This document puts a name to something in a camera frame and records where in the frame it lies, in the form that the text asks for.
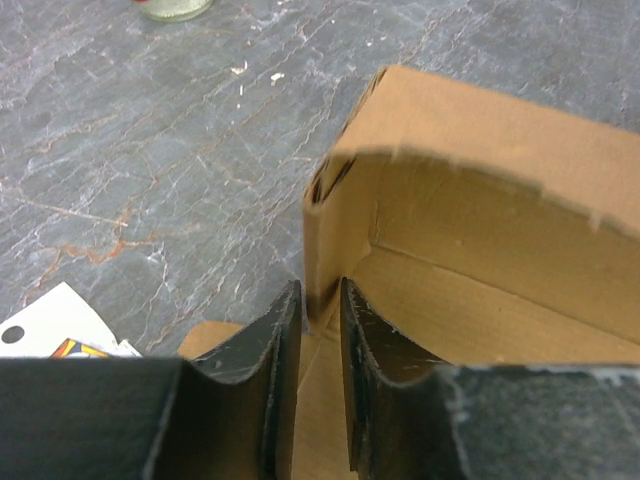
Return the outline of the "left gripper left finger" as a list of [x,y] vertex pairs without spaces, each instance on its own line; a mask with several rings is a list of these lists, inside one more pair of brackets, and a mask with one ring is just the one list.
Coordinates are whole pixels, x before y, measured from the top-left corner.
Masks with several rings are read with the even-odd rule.
[[5,479],[287,479],[302,294],[210,351],[180,357],[6,359]]

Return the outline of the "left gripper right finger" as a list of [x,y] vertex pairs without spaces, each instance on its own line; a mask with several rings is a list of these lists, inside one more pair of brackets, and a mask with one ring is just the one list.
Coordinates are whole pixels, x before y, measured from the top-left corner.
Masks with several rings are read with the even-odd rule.
[[455,366],[340,283],[350,469],[361,479],[635,479],[639,369]]

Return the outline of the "brown cardboard box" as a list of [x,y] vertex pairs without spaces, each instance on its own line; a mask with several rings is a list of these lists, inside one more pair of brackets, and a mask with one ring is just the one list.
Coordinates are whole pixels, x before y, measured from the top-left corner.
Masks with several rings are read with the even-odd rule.
[[381,70],[303,198],[295,479],[350,469],[340,283],[455,366],[639,369],[637,134]]

